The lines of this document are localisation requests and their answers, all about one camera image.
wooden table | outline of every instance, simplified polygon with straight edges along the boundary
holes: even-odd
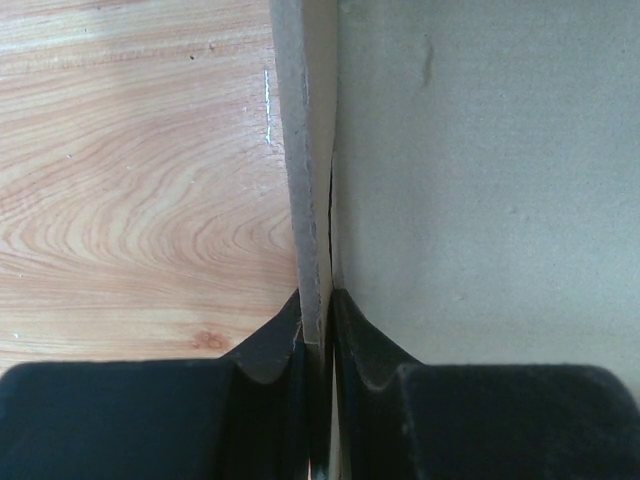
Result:
[[[0,372],[219,356],[296,286],[267,0],[0,5]]]

wooden surface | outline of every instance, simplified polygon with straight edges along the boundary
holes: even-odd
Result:
[[[267,0],[0,5],[0,371],[219,356],[296,286]]]

scratch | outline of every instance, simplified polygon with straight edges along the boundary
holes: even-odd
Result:
[[[271,93],[269,92],[269,70],[264,69],[264,101],[267,110],[267,133],[264,138],[271,145]]]

stain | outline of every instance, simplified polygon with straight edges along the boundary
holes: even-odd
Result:
[[[222,353],[231,349],[231,342],[224,335],[202,330],[193,336],[193,348],[218,350]]]
[[[422,85],[427,88],[433,78],[433,57],[435,55],[435,49],[429,38],[426,38],[427,43],[427,58],[424,61],[424,67],[422,69]]]

